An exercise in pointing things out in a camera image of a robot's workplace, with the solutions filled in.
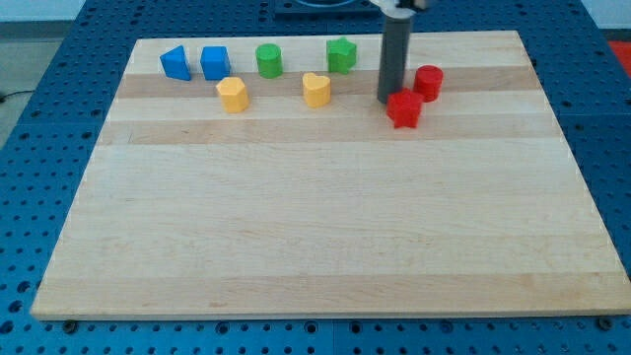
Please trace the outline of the robot arm end white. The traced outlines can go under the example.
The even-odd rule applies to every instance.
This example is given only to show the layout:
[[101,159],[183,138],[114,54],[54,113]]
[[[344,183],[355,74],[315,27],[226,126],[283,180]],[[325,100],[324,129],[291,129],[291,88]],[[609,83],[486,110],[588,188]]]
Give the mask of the robot arm end white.
[[370,0],[387,17],[408,19],[430,8],[433,0]]

